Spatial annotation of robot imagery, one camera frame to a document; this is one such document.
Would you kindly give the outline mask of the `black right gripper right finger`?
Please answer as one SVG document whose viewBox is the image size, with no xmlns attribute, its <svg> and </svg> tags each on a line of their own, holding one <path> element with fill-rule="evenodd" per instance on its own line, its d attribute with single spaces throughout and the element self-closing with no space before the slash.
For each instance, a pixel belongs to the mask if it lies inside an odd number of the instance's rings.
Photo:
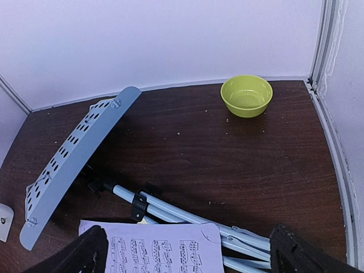
<svg viewBox="0 0 364 273">
<path fill-rule="evenodd" d="M 272 272 L 360 272 L 310 244 L 283 224 L 270 234 Z"/>
</svg>

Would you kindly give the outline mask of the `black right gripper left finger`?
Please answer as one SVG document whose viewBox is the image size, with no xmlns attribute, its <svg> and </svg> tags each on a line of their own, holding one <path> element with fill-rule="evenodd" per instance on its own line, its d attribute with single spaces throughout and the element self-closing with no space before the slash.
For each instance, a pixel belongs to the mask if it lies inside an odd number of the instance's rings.
<svg viewBox="0 0 364 273">
<path fill-rule="evenodd" d="M 105 229 L 94 225 L 61 251 L 26 272 L 104 272 L 108 247 Z"/>
</svg>

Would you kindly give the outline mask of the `purple sheet music page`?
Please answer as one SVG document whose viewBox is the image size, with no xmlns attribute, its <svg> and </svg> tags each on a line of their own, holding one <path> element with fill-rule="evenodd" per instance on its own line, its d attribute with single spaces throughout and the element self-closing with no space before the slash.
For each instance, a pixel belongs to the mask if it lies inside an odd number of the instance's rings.
<svg viewBox="0 0 364 273">
<path fill-rule="evenodd" d="M 78 232 L 94 225 L 107 235 L 105 272 L 223 272 L 215 224 L 122 224 L 82 220 Z"/>
</svg>

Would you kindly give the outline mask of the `white folding music stand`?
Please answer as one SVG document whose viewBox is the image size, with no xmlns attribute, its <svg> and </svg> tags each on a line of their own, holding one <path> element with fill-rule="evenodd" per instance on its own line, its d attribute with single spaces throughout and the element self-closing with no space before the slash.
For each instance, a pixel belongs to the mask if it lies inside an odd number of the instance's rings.
<svg viewBox="0 0 364 273">
<path fill-rule="evenodd" d="M 19 240 L 31 250 L 75 178 L 83 174 L 91 189 L 109 191 L 132 206 L 134 224 L 215 224 L 221 237 L 223 266 L 239 272 L 271 270 L 270 241 L 245 229 L 228 227 L 170 205 L 151 190 L 132 192 L 88 165 L 89 158 L 141 92 L 130 86 L 119 95 L 90 106 L 34 183 L 27 187 L 26 222 Z"/>
</svg>

